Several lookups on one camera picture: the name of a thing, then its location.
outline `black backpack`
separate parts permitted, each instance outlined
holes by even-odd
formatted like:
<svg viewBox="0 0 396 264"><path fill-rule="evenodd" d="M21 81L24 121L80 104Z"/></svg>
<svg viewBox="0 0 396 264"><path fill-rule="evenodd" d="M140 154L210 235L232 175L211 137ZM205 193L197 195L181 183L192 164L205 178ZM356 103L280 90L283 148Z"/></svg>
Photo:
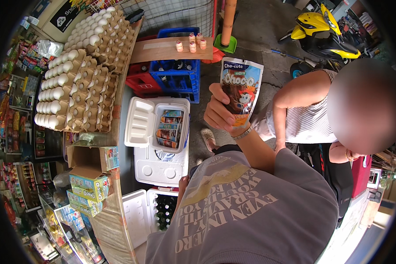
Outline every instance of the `black backpack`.
<svg viewBox="0 0 396 264"><path fill-rule="evenodd" d="M336 228L339 228L349 207L354 178L352 177L350 162L330 162L328 158L330 145L331 143L298 144L298 148L301 152L300 158L326 179L336 195L339 205L339 219Z"/></svg>

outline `black sign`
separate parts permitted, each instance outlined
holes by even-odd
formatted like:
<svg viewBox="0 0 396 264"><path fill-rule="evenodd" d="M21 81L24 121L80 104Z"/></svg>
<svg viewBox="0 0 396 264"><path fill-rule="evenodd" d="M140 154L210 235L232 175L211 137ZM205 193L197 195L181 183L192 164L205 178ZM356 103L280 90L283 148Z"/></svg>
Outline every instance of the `black sign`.
<svg viewBox="0 0 396 264"><path fill-rule="evenodd" d="M60 31L64 32L80 13L76 6L72 6L69 0L57 11L50 22Z"/></svg>

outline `cho-cute choc-o drink pouch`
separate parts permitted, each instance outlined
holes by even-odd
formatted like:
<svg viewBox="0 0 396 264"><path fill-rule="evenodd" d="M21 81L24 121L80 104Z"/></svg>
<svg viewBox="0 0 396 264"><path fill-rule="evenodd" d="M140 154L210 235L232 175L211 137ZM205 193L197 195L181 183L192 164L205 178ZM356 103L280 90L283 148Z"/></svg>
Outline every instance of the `cho-cute choc-o drink pouch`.
<svg viewBox="0 0 396 264"><path fill-rule="evenodd" d="M260 93L264 66L255 62L223 58L220 84L230 103L225 105L235 117L235 127L243 127L251 117Z"/></svg>

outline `broom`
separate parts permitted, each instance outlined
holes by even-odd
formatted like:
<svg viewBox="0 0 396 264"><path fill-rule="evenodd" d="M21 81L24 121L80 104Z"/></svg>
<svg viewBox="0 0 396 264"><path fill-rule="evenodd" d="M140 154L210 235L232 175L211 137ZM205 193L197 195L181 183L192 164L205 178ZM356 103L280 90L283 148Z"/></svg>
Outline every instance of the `broom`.
<svg viewBox="0 0 396 264"><path fill-rule="evenodd" d="M213 34L212 38L214 39L214 32L216 30L216 15L217 15L217 0L214 0L214 12L213 12ZM210 64L219 62L223 59L225 54L221 52L218 48L213 46L213 59L212 60L201 60L204 63Z"/></svg>

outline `sandal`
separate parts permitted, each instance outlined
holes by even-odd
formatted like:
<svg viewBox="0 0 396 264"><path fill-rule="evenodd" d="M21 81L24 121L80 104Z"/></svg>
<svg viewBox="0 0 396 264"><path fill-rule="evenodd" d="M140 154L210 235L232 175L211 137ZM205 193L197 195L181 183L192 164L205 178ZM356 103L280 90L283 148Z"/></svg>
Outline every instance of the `sandal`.
<svg viewBox="0 0 396 264"><path fill-rule="evenodd" d="M208 147L207 142L208 142L209 139L212 139L212 140L214 140L214 144L216 144L216 139L214 138L213 132L212 132L210 129L208 129L208 128L203 128L203 129L201 129L201 137L202 137L202 139L204 140L205 145L207 146L208 151L212 151L212 150Z"/></svg>

